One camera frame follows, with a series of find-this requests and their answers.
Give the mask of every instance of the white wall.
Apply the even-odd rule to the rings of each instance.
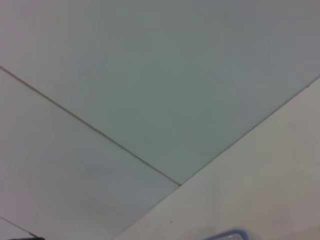
[[[319,239],[319,203],[320,80],[116,240],[199,240],[237,226],[262,239],[307,229]]]

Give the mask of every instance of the ceiling panel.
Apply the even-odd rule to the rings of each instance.
[[[1,64],[179,183],[320,74],[316,0],[2,4]]]
[[[7,221],[0,218],[0,234],[1,239],[21,239],[21,238],[30,238],[30,234],[25,231],[22,231],[18,227],[8,223]]]
[[[111,240],[173,182],[0,71],[0,216],[47,240]]]

